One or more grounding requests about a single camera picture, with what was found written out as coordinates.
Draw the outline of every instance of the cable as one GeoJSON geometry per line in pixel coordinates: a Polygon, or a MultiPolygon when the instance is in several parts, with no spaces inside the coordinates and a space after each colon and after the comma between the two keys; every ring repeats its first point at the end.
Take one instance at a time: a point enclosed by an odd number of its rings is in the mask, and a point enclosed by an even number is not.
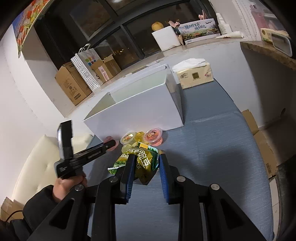
{"type": "Polygon", "coordinates": [[[6,219],[6,223],[8,222],[8,220],[15,214],[15,213],[19,213],[19,212],[22,212],[22,210],[18,210],[18,211],[15,211],[13,212],[12,214],[9,215],[9,217],[6,219]]]}

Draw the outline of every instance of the glass window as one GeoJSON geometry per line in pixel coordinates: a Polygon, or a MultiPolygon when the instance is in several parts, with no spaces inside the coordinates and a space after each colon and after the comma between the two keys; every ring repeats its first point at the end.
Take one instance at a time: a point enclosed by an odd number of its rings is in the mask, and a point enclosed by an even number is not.
{"type": "Polygon", "coordinates": [[[115,10],[118,15],[121,15],[142,3],[150,0],[107,0],[109,5],[115,10]]]}
{"type": "Polygon", "coordinates": [[[112,54],[121,69],[139,61],[139,57],[121,29],[107,37],[94,49],[102,60],[112,54]]]}
{"type": "Polygon", "coordinates": [[[93,0],[81,1],[70,15],[87,38],[110,19],[104,7],[93,0]]]}
{"type": "Polygon", "coordinates": [[[152,24],[161,22],[164,27],[167,27],[170,20],[173,22],[178,21],[182,24],[197,21],[199,18],[189,3],[181,3],[145,15],[129,23],[127,28],[144,54],[150,55],[160,51],[157,42],[151,34],[153,32],[152,24]]]}

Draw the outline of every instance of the pink jelly cup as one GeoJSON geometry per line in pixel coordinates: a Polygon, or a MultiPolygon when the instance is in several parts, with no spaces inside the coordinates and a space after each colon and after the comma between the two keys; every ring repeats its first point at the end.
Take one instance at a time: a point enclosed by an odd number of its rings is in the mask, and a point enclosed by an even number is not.
{"type": "Polygon", "coordinates": [[[151,146],[159,146],[163,142],[162,138],[163,131],[159,128],[154,128],[148,132],[143,137],[143,140],[148,142],[151,146]]]}

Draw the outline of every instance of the tissue pack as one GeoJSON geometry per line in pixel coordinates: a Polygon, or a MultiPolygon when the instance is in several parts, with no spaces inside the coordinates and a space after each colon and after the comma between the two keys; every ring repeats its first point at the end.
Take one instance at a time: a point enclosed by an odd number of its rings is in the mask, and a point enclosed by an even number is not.
{"type": "Polygon", "coordinates": [[[208,62],[204,66],[176,72],[182,89],[214,81],[212,69],[208,62]]]}

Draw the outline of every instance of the wooden shelf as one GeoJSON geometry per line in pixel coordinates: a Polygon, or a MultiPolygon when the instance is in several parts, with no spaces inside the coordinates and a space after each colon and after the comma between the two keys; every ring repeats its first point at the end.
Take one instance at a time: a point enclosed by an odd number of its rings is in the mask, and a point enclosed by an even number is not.
{"type": "Polygon", "coordinates": [[[242,48],[269,56],[289,67],[290,69],[296,71],[296,60],[276,50],[272,44],[266,43],[264,41],[242,41],[240,42],[240,45],[242,48]]]}

